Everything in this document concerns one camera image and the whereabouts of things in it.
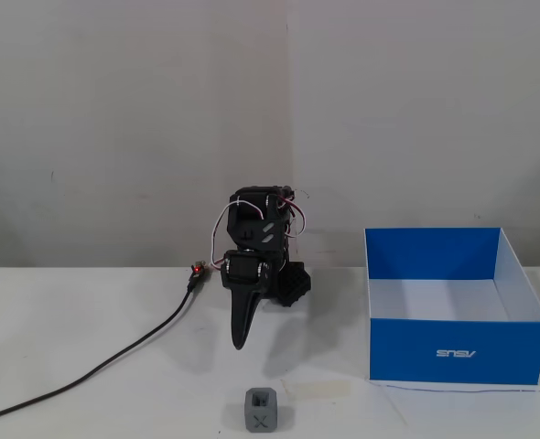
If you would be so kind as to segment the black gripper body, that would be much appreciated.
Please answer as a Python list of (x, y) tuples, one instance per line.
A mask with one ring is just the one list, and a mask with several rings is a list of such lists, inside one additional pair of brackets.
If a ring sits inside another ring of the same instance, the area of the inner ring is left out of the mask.
[(272, 260), (262, 252), (227, 251), (221, 263), (221, 282), (231, 291), (232, 299), (255, 295), (268, 298), (272, 292)]

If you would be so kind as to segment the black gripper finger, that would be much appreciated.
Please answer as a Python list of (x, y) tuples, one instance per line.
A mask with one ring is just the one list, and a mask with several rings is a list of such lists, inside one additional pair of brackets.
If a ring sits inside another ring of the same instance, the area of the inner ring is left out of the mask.
[(232, 343), (241, 350), (248, 337), (253, 319), (253, 294), (239, 289), (232, 290), (231, 332)]
[(262, 294), (252, 294), (249, 298), (247, 306), (247, 333), (250, 333), (250, 329), (254, 320), (254, 315), (260, 302), (265, 297)]

